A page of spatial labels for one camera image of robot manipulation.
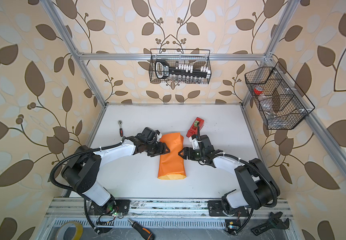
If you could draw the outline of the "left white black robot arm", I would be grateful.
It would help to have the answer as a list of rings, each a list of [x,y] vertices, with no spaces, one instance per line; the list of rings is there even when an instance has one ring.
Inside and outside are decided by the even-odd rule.
[[[136,154],[147,153],[156,157],[170,153],[166,143],[160,141],[162,134],[146,127],[136,136],[122,137],[120,143],[89,148],[80,146],[76,152],[53,167],[49,179],[61,189],[76,192],[84,198],[84,214],[89,225],[98,234],[102,231],[93,223],[88,215],[87,202],[91,201],[99,207],[114,205],[115,198],[97,180],[100,169],[108,163]]]

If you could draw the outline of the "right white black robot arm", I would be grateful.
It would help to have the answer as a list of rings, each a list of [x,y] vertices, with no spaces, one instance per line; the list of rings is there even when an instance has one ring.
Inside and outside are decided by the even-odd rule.
[[[249,223],[255,210],[261,207],[274,208],[281,191],[269,173],[268,168],[258,158],[242,160],[222,150],[216,150],[208,136],[194,135],[192,147],[184,147],[178,155],[184,160],[196,161],[204,166],[221,169],[237,177],[239,189],[232,190],[221,198],[223,213],[234,216],[239,208],[250,209],[245,222],[232,232],[238,235]]]

